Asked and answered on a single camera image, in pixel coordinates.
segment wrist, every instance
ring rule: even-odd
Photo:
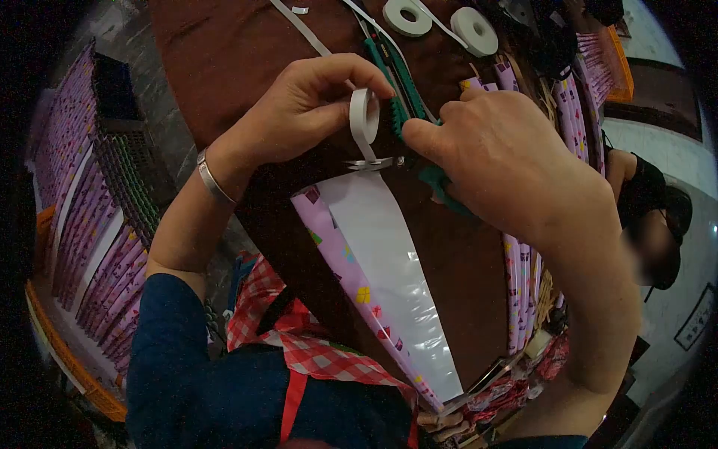
[[[205,150],[205,162],[215,182],[232,200],[239,201],[257,168],[251,149],[220,136]]]

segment white paper sheet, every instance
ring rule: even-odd
[[[463,393],[414,242],[378,172],[350,173],[317,184],[371,285],[411,348],[411,359],[442,402]]]

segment silver bangle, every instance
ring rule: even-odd
[[[215,181],[215,178],[212,176],[210,168],[207,166],[207,161],[205,160],[205,150],[202,150],[197,155],[197,169],[200,171],[200,177],[205,183],[205,187],[207,187],[212,196],[224,203],[230,203],[231,205],[237,204],[236,201],[230,198],[230,196],[227,195],[224,190],[222,190],[219,184],[217,184],[217,181]]]

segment black shirt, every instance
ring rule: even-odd
[[[666,179],[663,173],[636,153],[631,154],[638,160],[635,175],[630,181],[624,181],[616,205],[622,228],[654,209],[666,208]]]

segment brown table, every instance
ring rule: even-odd
[[[381,13],[384,1],[365,3],[380,25],[392,32]],[[455,0],[424,3],[445,24],[463,6]],[[363,33],[341,1],[303,0],[301,6],[309,7],[309,13],[302,16],[304,23],[332,52],[364,55]],[[242,117],[292,60],[317,56],[269,1],[156,0],[150,8],[169,84],[198,150]],[[457,82],[474,75],[469,63],[483,75],[490,74],[488,68],[494,63],[491,57],[471,56],[436,25],[420,38],[392,36],[435,115],[444,103],[458,99]],[[377,156],[410,154],[391,134],[389,115],[384,113],[373,145]],[[299,189],[346,173],[341,161],[359,155],[346,129],[303,157],[263,166],[253,176],[237,216],[281,278],[337,341],[372,356],[403,378],[345,299],[289,202]],[[506,355],[508,313],[501,233],[479,218],[459,216],[430,201],[430,187],[417,177],[425,163],[420,161],[411,170],[384,170],[382,176],[406,219],[467,389],[497,357]]]

